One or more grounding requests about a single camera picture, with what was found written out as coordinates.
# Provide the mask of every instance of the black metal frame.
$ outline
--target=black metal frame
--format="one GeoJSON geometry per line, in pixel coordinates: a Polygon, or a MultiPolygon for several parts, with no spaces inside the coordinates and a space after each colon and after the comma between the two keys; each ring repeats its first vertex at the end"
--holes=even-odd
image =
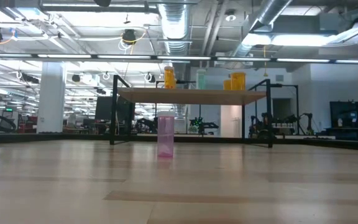
{"type": "MultiPolygon", "coordinates": [[[[253,87],[249,88],[248,91],[251,90],[255,90],[258,88],[258,86],[266,86],[266,108],[267,108],[267,134],[268,134],[268,138],[267,138],[267,144],[268,147],[271,148],[273,147],[273,130],[272,130],[272,84],[270,83],[270,79],[265,79],[263,81],[261,81],[260,83],[254,85],[253,87]]],[[[245,141],[245,130],[246,130],[246,120],[245,120],[245,105],[242,105],[243,109],[243,113],[242,113],[242,140],[245,141]]],[[[255,115],[257,116],[257,101],[255,101],[255,115]]]]}
{"type": "MultiPolygon", "coordinates": [[[[132,125],[132,104],[130,106],[130,112],[129,112],[129,120],[127,121],[127,125],[128,125],[128,133],[127,136],[116,136],[116,111],[117,111],[117,94],[118,94],[118,81],[120,81],[123,85],[125,85],[126,87],[130,87],[129,84],[127,84],[120,76],[115,75],[113,77],[113,86],[112,86],[112,104],[111,104],[111,124],[110,124],[110,145],[114,145],[114,141],[136,141],[136,140],[152,140],[152,139],[156,139],[155,136],[131,136],[131,125],[132,125]]],[[[248,89],[253,90],[256,89],[258,86],[266,86],[266,100],[267,100],[267,113],[268,114],[272,114],[272,105],[271,105],[271,101],[272,101],[272,97],[271,97],[271,87],[272,84],[270,84],[270,79],[265,79],[263,81],[261,81],[260,83],[256,84],[255,86],[253,86],[252,88],[248,89]]],[[[259,140],[259,139],[246,139],[246,119],[245,119],[245,105],[242,105],[242,123],[241,123],[241,139],[231,139],[232,142],[238,142],[238,143],[243,143],[243,144],[247,144],[247,143],[267,143],[268,147],[273,147],[273,138],[272,138],[272,118],[268,117],[268,135],[270,136],[267,141],[264,140],[259,140]]],[[[175,138],[177,140],[182,139],[184,141],[202,141],[202,139],[204,139],[204,136],[202,137],[177,137],[175,138]]],[[[222,138],[208,138],[207,141],[217,141],[217,142],[221,142],[221,141],[227,141],[227,139],[222,139],[222,138]]]]}
{"type": "MultiPolygon", "coordinates": [[[[110,145],[114,144],[116,138],[116,112],[117,112],[117,94],[118,94],[118,80],[126,87],[130,87],[119,75],[113,76],[112,80],[112,103],[111,103],[111,124],[110,124],[110,145]]],[[[128,130],[128,139],[131,138],[132,130],[132,117],[133,117],[133,104],[129,105],[128,121],[127,121],[127,130],[128,130]]]]}
{"type": "MultiPolygon", "coordinates": [[[[294,87],[295,95],[296,95],[296,117],[299,118],[299,87],[298,85],[285,85],[285,84],[270,84],[271,88],[281,88],[281,87],[294,87]]],[[[255,102],[255,116],[258,115],[258,104],[255,102]]],[[[299,119],[296,121],[296,134],[299,135],[300,130],[300,121],[299,119]]]]}

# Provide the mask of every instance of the black metal leg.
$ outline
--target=black metal leg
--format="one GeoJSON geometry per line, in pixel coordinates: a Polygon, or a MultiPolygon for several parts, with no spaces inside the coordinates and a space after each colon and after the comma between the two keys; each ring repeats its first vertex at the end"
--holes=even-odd
{"type": "Polygon", "coordinates": [[[118,75],[115,75],[113,77],[113,82],[112,82],[110,145],[114,144],[114,138],[116,137],[117,91],[118,91],[118,75]]]}
{"type": "Polygon", "coordinates": [[[241,106],[241,139],[246,140],[246,106],[241,106]]]}
{"type": "Polygon", "coordinates": [[[255,117],[258,117],[258,101],[255,101],[255,117]]]}
{"type": "Polygon", "coordinates": [[[296,134],[299,135],[299,128],[300,128],[300,123],[299,123],[299,92],[298,92],[298,86],[295,86],[295,91],[296,91],[296,134]]]}
{"type": "Polygon", "coordinates": [[[128,117],[128,120],[127,120],[127,130],[128,130],[128,132],[127,132],[127,135],[128,135],[128,141],[130,141],[129,140],[129,138],[131,137],[131,131],[132,131],[132,117],[134,116],[134,114],[133,114],[133,108],[134,108],[134,104],[133,103],[130,103],[129,104],[129,113],[128,113],[128,115],[129,115],[129,117],[128,117]]]}
{"type": "Polygon", "coordinates": [[[266,80],[266,106],[267,106],[267,134],[268,147],[273,147],[273,132],[272,132],[272,94],[270,87],[270,80],[266,80]]]}

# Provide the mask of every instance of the desk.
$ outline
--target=desk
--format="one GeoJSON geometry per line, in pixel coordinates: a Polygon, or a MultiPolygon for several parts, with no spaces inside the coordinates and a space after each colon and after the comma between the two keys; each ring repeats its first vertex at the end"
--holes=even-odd
{"type": "Polygon", "coordinates": [[[358,141],[358,128],[327,128],[326,131],[337,140],[358,141]]]}

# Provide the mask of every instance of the silver air duct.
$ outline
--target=silver air duct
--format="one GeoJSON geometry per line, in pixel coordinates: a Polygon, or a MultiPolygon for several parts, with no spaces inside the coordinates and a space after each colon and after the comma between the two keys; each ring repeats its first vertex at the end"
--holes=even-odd
{"type": "MultiPolygon", "coordinates": [[[[189,6],[186,4],[158,4],[161,15],[161,25],[164,38],[175,40],[165,42],[165,50],[168,55],[188,55],[189,45],[180,42],[188,35],[189,6]]],[[[173,63],[175,78],[177,80],[190,80],[190,65],[186,63],[173,63]]],[[[185,105],[173,105],[178,117],[183,117],[185,105]]]]}
{"type": "MultiPolygon", "coordinates": [[[[258,16],[255,19],[246,21],[248,23],[246,24],[248,30],[244,32],[248,34],[253,29],[272,24],[291,2],[292,0],[264,0],[260,5],[258,16]]],[[[240,43],[231,56],[245,57],[252,47],[251,45],[240,43]]]]}

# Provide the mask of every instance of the metal pole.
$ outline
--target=metal pole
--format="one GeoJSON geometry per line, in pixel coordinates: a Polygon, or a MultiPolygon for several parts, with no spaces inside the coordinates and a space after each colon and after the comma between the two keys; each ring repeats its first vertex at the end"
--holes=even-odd
{"type": "MultiPolygon", "coordinates": [[[[157,85],[159,83],[160,83],[159,81],[155,82],[155,88],[157,88],[157,85]]],[[[154,104],[154,107],[155,107],[155,109],[154,109],[154,117],[156,118],[157,117],[157,103],[154,104]]]]}
{"type": "Polygon", "coordinates": [[[198,118],[200,118],[201,117],[201,105],[198,105],[198,118]]]}
{"type": "Polygon", "coordinates": [[[211,34],[211,29],[212,29],[212,25],[213,25],[214,20],[215,20],[215,14],[216,14],[217,9],[218,9],[218,1],[215,1],[213,3],[213,5],[212,5],[212,8],[211,8],[211,14],[210,14],[210,17],[209,17],[208,25],[206,27],[203,46],[201,48],[200,55],[204,55],[204,53],[205,53],[206,44],[208,43],[209,35],[211,34]]]}
{"type": "Polygon", "coordinates": [[[241,105],[241,140],[246,140],[246,106],[241,105]]]}
{"type": "Polygon", "coordinates": [[[270,79],[266,80],[266,100],[267,100],[267,134],[268,147],[273,147],[273,133],[272,133],[272,95],[270,89],[270,79]]]}
{"type": "Polygon", "coordinates": [[[299,135],[299,92],[298,92],[298,85],[295,85],[295,91],[296,91],[296,131],[297,135],[299,135]]]}
{"type": "Polygon", "coordinates": [[[128,141],[129,138],[131,137],[131,131],[132,131],[132,117],[133,117],[133,108],[134,108],[134,103],[129,103],[129,113],[128,113],[128,123],[127,123],[127,129],[128,129],[128,141]]]}
{"type": "Polygon", "coordinates": [[[110,145],[114,145],[114,138],[116,136],[117,91],[118,91],[118,75],[115,75],[113,76],[113,81],[112,81],[110,145]]]}
{"type": "Polygon", "coordinates": [[[255,101],[255,117],[258,118],[258,101],[255,101]]]}

